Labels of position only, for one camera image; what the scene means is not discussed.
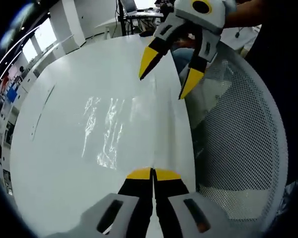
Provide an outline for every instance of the hand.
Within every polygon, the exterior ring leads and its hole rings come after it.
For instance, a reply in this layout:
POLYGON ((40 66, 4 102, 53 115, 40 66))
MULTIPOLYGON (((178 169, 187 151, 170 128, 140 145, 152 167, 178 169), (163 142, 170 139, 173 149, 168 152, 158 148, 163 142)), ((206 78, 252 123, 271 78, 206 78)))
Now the hand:
POLYGON ((194 40, 178 40, 175 42, 176 46, 179 48, 194 48, 194 40))

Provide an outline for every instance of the white table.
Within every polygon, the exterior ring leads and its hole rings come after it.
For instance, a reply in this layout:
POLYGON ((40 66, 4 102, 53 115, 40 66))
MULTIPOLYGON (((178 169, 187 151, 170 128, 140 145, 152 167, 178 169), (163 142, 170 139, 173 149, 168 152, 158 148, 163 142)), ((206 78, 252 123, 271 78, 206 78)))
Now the white table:
MULTIPOLYGON (((190 126, 171 54, 138 79, 149 40, 120 37, 68 54, 47 66, 25 98, 10 172, 19 211, 39 236, 75 227, 137 168, 177 171, 195 191, 190 126)), ((151 237, 159 232, 154 216, 151 237)))

